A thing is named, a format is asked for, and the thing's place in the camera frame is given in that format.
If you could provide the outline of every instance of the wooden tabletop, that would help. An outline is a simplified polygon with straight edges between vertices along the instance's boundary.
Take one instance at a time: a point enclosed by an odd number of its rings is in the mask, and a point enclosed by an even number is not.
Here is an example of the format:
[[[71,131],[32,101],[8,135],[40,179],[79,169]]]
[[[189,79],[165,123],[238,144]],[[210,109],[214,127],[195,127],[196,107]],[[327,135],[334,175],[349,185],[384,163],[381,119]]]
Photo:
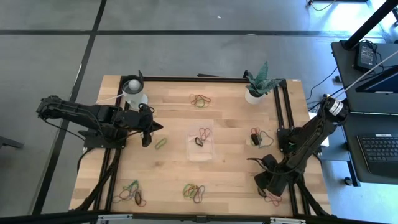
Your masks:
[[[98,100],[116,96],[120,76],[105,75]],[[309,120],[304,92],[300,80],[287,80],[293,119],[296,126]],[[134,200],[112,204],[114,212],[145,212],[169,214],[209,215],[278,215],[290,216],[289,191],[286,187],[278,207],[267,203],[257,193],[254,176],[262,169],[248,157],[262,158],[272,154],[281,161],[276,130],[279,127],[274,93],[265,96],[262,103],[250,105],[244,99],[245,83],[210,82],[145,82],[144,93],[149,105],[154,107],[154,120],[164,126],[156,131],[152,144],[143,148],[138,135],[127,140],[122,150],[114,195],[122,187],[138,180],[145,207],[138,207]],[[284,121],[287,124],[282,90],[280,100]],[[197,108],[190,104],[190,94],[202,94],[211,98],[209,107]],[[115,104],[115,99],[101,104]],[[206,162],[192,162],[187,158],[187,130],[200,124],[213,127],[214,158]],[[251,128],[260,127],[274,138],[270,147],[259,149],[251,146]],[[167,143],[156,150],[163,138]],[[73,191],[70,208],[79,206],[98,181],[104,149],[94,149],[82,160]],[[323,181],[322,169],[316,158],[311,157],[305,170],[309,191],[327,212],[329,200]],[[204,185],[202,203],[195,204],[183,197],[186,184]],[[101,208],[108,186],[101,199]],[[299,212],[303,213],[299,190],[296,187]]]

